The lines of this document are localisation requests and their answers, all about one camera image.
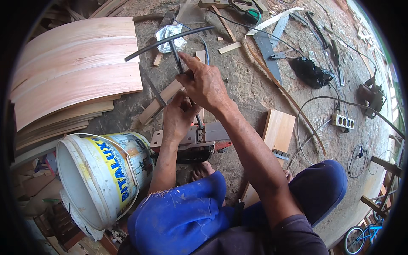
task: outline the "electrical outlet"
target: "electrical outlet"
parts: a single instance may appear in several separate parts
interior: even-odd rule
[[[348,129],[354,129],[354,120],[348,118],[348,121],[346,120],[346,117],[340,115],[340,114],[332,114],[332,125],[334,126],[341,126],[344,128]]]

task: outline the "person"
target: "person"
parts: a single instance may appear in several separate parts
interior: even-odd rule
[[[189,68],[176,76],[185,91],[164,108],[149,195],[129,217],[119,254],[328,254],[312,228],[344,197],[343,167],[325,160],[291,180],[228,97],[218,68],[179,56]],[[225,179],[208,162],[194,169],[193,182],[175,187],[177,148],[201,107],[227,131],[260,202],[244,210],[225,206]]]

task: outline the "foot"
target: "foot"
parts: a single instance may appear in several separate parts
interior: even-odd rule
[[[285,174],[286,179],[288,180],[288,183],[293,180],[293,174],[290,173],[288,170],[283,170],[283,173]]]
[[[197,164],[193,171],[191,171],[191,181],[195,182],[213,173],[215,173],[215,170],[211,167],[211,164],[208,161],[204,161]]]

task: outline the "knee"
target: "knee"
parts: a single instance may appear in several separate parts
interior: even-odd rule
[[[325,175],[327,184],[332,186],[333,190],[344,191],[347,189],[347,176],[343,166],[335,160],[324,160],[322,172]]]

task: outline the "green tape measure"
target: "green tape measure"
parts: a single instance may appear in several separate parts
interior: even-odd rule
[[[261,19],[261,13],[255,9],[248,9],[245,11],[244,17],[247,19],[248,22],[252,24],[257,24],[258,21]]]

